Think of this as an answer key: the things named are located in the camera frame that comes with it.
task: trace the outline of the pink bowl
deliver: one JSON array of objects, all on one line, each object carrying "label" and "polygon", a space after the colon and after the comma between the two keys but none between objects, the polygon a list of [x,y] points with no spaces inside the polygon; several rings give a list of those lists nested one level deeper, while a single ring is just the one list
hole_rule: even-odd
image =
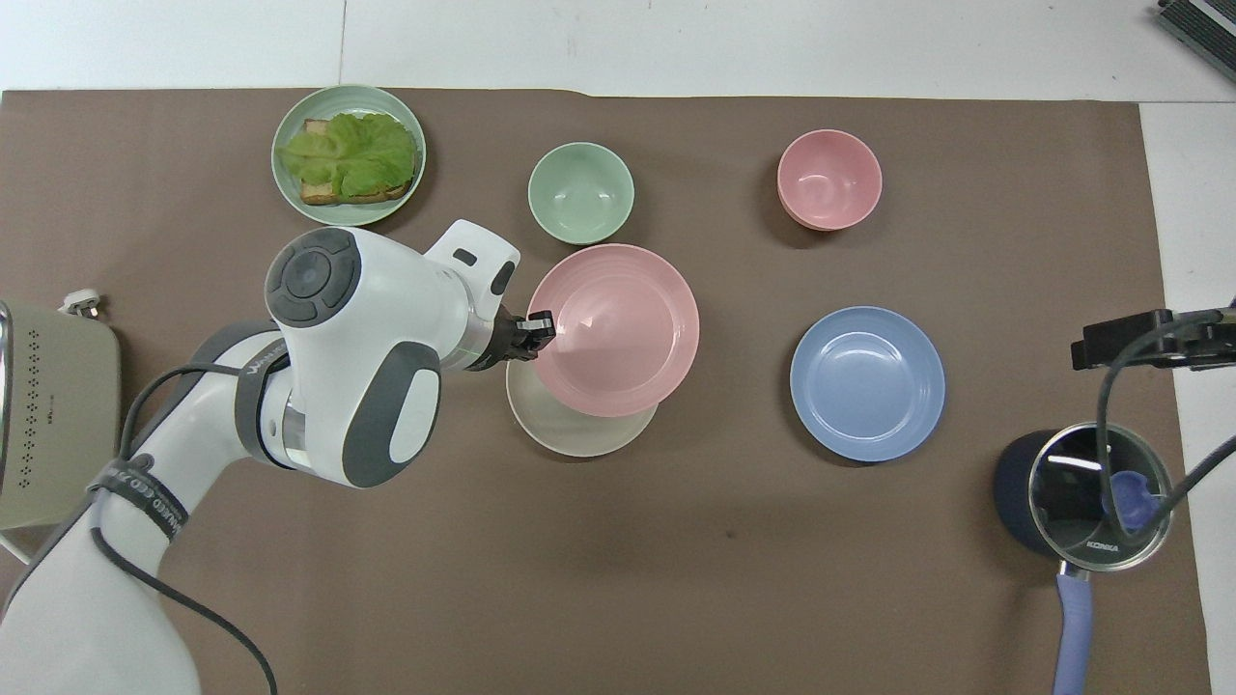
[{"label": "pink bowl", "polygon": [[861,140],[813,130],[790,143],[776,168],[776,192],[798,224],[822,231],[860,223],[884,189],[880,162]]}]

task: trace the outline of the brown tablecloth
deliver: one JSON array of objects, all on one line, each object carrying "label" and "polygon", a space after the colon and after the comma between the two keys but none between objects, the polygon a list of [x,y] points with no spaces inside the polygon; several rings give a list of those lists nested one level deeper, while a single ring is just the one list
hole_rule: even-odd
[{"label": "brown tablecloth", "polygon": [[[5,94],[0,293],[105,292],[126,398],[262,317],[268,263],[316,226],[269,173],[307,93]],[[682,272],[702,339],[648,430],[601,459],[533,443],[491,370],[445,380],[429,450],[378,488],[229,469],[162,574],[247,631],[281,691],[1049,691],[1056,566],[1000,526],[991,475],[1017,435],[1094,417],[1100,375],[1069,364],[1083,325],[1163,304],[1136,106],[396,93],[429,167],[372,229],[423,251],[457,218],[488,226],[523,251],[523,309],[574,250],[536,226],[527,176],[597,141],[638,190],[613,241]],[[777,203],[780,152],[816,127],[884,168],[875,213],[845,231]],[[873,467],[811,439],[789,394],[798,338],[853,304],[911,318],[948,375],[931,439]],[[1168,373],[1130,371],[1112,418],[1179,477]],[[1185,513],[1148,564],[1094,584],[1088,691],[1209,690]],[[261,691],[236,643],[167,610],[206,693]]]}]

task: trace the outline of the white table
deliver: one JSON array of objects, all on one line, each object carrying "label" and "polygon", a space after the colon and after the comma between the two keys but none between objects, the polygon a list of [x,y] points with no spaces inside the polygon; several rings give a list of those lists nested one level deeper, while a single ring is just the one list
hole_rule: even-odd
[{"label": "white table", "polygon": [[[1216,307],[1236,294],[1236,84],[1153,12],[1127,0],[7,0],[0,89],[351,82],[1137,101],[1167,304]],[[1236,432],[1236,370],[1175,377],[1196,463]],[[1190,513],[1211,681],[1232,695],[1236,464],[1196,488]]]}]

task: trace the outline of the purple handle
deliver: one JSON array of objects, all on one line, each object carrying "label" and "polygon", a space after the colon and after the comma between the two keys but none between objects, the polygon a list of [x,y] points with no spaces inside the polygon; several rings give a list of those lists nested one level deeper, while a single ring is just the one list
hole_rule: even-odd
[{"label": "purple handle", "polygon": [[1085,669],[1090,660],[1090,628],[1094,603],[1090,582],[1068,574],[1056,575],[1064,611],[1060,632],[1060,653],[1056,658],[1056,685],[1052,695],[1082,695],[1085,690]]}]

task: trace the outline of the bread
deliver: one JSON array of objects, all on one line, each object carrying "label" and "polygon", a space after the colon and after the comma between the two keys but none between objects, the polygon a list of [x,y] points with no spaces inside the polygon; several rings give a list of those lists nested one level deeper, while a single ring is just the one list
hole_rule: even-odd
[{"label": "bread", "polygon": [[[326,135],[326,124],[330,121],[320,119],[305,119],[305,132],[313,132],[318,135]],[[352,195],[351,198],[342,198],[335,194],[334,187],[328,181],[326,183],[309,184],[300,182],[300,199],[309,205],[334,205],[336,203],[347,204],[360,204],[360,203],[382,203],[383,200],[394,200],[397,198],[403,198],[403,194],[408,192],[408,187],[412,185],[410,181],[403,183],[403,185],[397,185],[394,188],[388,188],[386,190],[375,190],[373,193],[366,195]]]}]

